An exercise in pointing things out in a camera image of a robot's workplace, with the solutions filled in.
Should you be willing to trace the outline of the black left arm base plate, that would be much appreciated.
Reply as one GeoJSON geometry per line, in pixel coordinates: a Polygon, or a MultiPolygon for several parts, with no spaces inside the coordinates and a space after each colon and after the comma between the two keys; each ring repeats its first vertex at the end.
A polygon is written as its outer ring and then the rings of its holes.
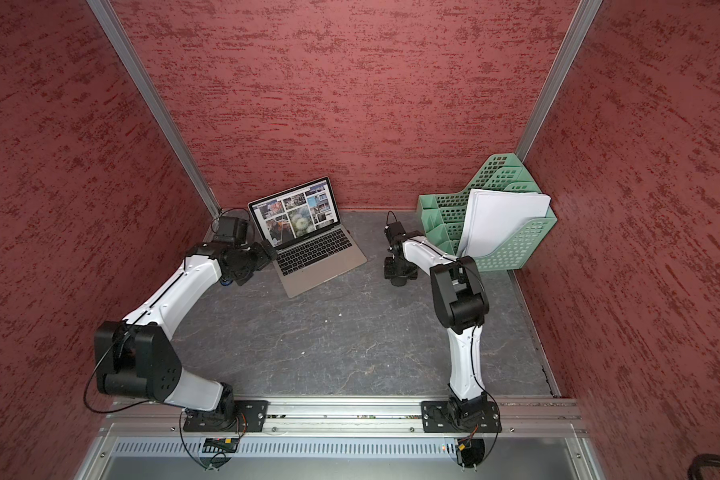
{"type": "Polygon", "coordinates": [[[260,433],[270,403],[266,400],[235,400],[231,411],[203,412],[189,410],[182,422],[182,431],[189,433],[232,432],[260,433]]]}

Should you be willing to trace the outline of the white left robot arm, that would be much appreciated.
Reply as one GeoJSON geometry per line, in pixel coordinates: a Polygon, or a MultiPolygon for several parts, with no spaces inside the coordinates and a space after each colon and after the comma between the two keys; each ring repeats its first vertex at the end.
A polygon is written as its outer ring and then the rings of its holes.
{"type": "Polygon", "coordinates": [[[211,286],[242,286],[276,259],[272,247],[258,242],[195,245],[141,306],[120,321],[99,326],[94,334],[96,365],[90,380],[105,395],[182,408],[202,427],[221,431],[237,427],[242,415],[235,406],[233,388],[184,368],[172,338],[211,286]]]}

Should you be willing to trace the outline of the silver laptop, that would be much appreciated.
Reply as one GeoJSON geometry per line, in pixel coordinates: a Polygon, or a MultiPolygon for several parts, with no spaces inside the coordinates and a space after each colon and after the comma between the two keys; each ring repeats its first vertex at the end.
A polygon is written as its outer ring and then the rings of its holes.
{"type": "Polygon", "coordinates": [[[275,269],[290,298],[367,262],[342,222],[327,177],[254,200],[248,211],[277,254],[275,269]]]}

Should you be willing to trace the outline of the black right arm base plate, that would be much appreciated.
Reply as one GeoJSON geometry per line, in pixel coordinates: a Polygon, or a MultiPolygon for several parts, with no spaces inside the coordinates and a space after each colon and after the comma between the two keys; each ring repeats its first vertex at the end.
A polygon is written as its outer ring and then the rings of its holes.
{"type": "Polygon", "coordinates": [[[472,401],[422,401],[420,403],[425,433],[501,433],[498,406],[487,397],[472,401]]]}

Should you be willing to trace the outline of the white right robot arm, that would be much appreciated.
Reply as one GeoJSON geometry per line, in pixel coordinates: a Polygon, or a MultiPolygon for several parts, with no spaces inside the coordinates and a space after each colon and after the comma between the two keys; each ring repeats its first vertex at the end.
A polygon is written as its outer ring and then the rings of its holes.
{"type": "Polygon", "coordinates": [[[476,261],[456,257],[399,221],[385,225],[389,255],[384,278],[396,287],[429,276],[435,315],[448,336],[450,395],[445,420],[456,431],[501,431],[500,412],[484,386],[480,367],[480,337],[490,310],[476,261]]]}

